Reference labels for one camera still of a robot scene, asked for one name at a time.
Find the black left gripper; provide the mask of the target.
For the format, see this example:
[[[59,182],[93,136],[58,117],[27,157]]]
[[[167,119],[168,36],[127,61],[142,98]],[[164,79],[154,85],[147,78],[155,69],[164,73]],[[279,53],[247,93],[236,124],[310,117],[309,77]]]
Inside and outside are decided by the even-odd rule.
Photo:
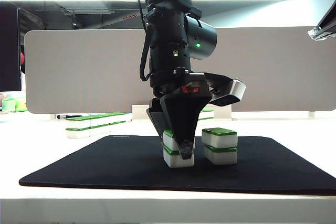
[[[153,98],[146,110],[160,139],[172,130],[182,159],[193,154],[198,116],[212,98],[204,73],[161,71],[150,77]]]

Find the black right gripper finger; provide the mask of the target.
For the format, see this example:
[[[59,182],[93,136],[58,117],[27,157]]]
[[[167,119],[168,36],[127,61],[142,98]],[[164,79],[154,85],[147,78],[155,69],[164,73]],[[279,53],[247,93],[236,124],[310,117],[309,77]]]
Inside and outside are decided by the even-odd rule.
[[[333,26],[335,26],[335,4],[329,8],[316,25],[316,27],[320,29],[329,29]]]
[[[315,41],[335,37],[335,17],[321,20],[316,27],[309,30],[307,33],[309,37]]]

